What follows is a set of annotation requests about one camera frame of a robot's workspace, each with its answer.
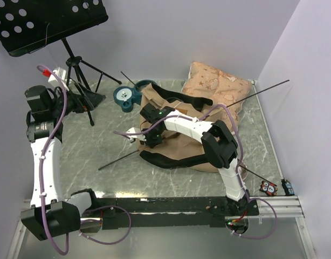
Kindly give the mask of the tan black pet tent fabric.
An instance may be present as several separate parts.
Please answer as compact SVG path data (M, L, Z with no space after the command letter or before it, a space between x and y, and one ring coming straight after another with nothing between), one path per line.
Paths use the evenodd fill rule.
M156 108L166 106L175 108L185 115L201 118L206 113L210 113L206 121L215 122L222 120L228 129L233 132L233 127L227 113L223 108L211 108L216 103L209 98L193 97L183 93L166 90L153 83L145 86L142 91L141 108L147 104L152 104ZM161 168L191 168L201 172L217 173L218 170L207 162L204 157L202 145L183 134L164 131L161 134L162 143L150 148L138 143L140 157L147 162Z

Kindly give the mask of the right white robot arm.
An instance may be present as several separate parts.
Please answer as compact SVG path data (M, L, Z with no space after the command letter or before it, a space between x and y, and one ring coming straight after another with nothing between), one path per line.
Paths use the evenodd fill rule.
M147 104L141 109L141 117L151 124L144 128L145 139L140 143L144 148L160 147L165 142L162 133L174 131L201 144L203 154L193 155L183 159L171 159L159 152L142 151L140 156L157 167L172 169L193 167L209 163L222 177L227 198L227 212L231 215L245 215L248 210L249 194L241 179L238 166L238 144L226 124L196 120L166 106L158 109Z

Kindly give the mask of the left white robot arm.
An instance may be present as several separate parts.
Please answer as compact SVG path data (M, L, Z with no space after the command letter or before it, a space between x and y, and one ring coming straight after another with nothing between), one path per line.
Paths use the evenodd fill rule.
M21 213L21 221L40 241L68 234L80 228L82 214L99 212L99 203L90 188L63 195L60 179L60 155L63 143L61 114L85 113L97 108L105 95L78 86L79 93L56 94L43 85L25 91L30 110L26 116L26 135L34 160L34 184L30 209Z

